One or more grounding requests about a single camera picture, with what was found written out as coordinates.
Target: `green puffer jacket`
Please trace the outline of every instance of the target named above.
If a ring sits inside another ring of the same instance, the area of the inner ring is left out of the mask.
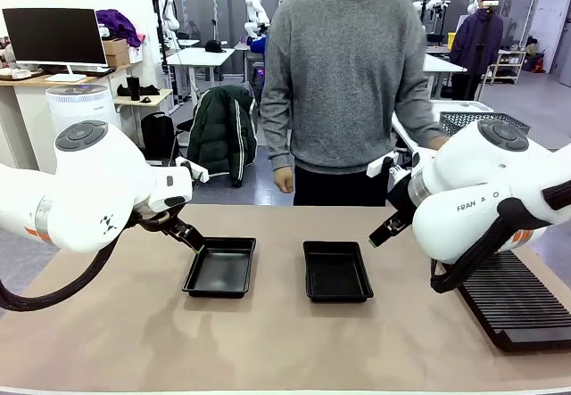
[[[188,159],[207,168],[211,177],[229,174],[233,187],[242,186],[244,168],[253,163],[258,145],[254,107],[255,100],[242,86],[207,90],[196,106]]]

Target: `black backpack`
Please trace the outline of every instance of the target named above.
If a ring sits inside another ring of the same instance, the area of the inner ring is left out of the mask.
[[[170,160],[180,155],[175,126],[164,112],[154,112],[141,121],[145,158],[147,160]]]

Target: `person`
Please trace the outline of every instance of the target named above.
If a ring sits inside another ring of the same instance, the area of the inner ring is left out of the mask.
[[[294,205],[385,206],[367,165],[393,149],[395,112],[412,139],[440,148],[423,73],[426,36],[410,0],[285,0],[266,51],[262,127]],[[288,150],[291,126],[291,154]]]
[[[487,22],[488,17],[487,9],[483,8],[484,1],[495,0],[477,0],[477,12],[464,20],[452,44],[450,62],[468,70],[466,73],[452,75],[452,99],[456,101],[474,101],[482,75],[486,74],[488,67],[498,59],[498,52],[500,51],[503,37],[503,20],[497,14],[493,14],[490,19],[487,37],[483,37],[484,24]],[[482,39],[484,40],[482,60],[476,67],[476,76],[470,84],[476,49]]]

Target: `white box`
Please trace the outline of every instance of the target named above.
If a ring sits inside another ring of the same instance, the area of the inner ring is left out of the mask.
[[[137,63],[143,60],[143,47],[130,47],[128,49],[129,63]]]

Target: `computer monitor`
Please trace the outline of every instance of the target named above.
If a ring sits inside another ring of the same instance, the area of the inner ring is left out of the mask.
[[[70,65],[107,66],[95,10],[21,8],[2,12],[17,62],[67,65],[68,70]]]

